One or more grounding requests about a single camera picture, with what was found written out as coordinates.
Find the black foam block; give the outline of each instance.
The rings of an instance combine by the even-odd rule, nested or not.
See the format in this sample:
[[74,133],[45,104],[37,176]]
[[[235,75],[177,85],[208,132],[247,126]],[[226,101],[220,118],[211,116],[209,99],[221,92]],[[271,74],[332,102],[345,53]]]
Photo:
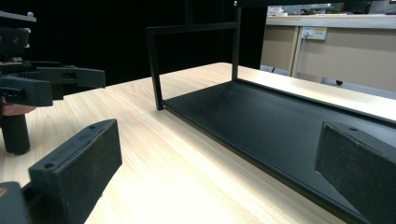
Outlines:
[[354,127],[323,122],[316,170],[371,223],[396,223],[396,148]]

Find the wall socket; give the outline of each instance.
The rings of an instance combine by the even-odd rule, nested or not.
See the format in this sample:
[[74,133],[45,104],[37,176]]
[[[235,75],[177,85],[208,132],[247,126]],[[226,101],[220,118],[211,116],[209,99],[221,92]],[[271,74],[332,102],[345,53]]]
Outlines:
[[301,38],[325,40],[327,35],[327,27],[307,27],[301,29]]

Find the screw hole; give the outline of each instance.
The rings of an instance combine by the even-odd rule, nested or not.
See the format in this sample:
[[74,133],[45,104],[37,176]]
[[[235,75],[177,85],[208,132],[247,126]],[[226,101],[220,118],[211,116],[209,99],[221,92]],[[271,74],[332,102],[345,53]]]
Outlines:
[[49,162],[49,163],[46,163],[46,164],[44,165],[44,168],[49,169],[49,168],[52,168],[52,167],[54,167],[54,166],[55,166],[55,163]]
[[7,189],[6,189],[6,188],[0,188],[0,197],[3,196],[3,195],[5,195],[6,192],[7,192]]

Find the light wood grain tabletop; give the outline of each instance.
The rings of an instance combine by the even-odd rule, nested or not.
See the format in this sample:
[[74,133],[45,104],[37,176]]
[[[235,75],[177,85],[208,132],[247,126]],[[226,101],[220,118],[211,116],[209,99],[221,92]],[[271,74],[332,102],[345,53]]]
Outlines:
[[[396,120],[393,100],[245,67],[239,74]],[[163,98],[229,80],[228,63],[162,75]],[[342,223],[168,111],[157,111],[151,78],[68,95],[26,119],[31,150],[18,157],[7,154],[0,140],[0,182],[24,186],[27,169],[61,143],[90,124],[117,119],[123,165],[87,223]]]

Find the black wall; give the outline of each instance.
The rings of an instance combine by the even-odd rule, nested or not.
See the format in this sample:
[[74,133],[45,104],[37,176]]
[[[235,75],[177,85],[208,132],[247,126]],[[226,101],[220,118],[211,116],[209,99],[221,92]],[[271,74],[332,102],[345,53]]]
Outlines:
[[[194,23],[233,21],[233,1],[192,2]],[[150,76],[145,27],[185,20],[184,0],[7,0],[0,9],[37,18],[23,59],[102,69],[107,86]],[[240,64],[260,66],[264,23],[262,8],[243,10]],[[232,58],[228,31],[161,35],[157,43],[162,73]]]

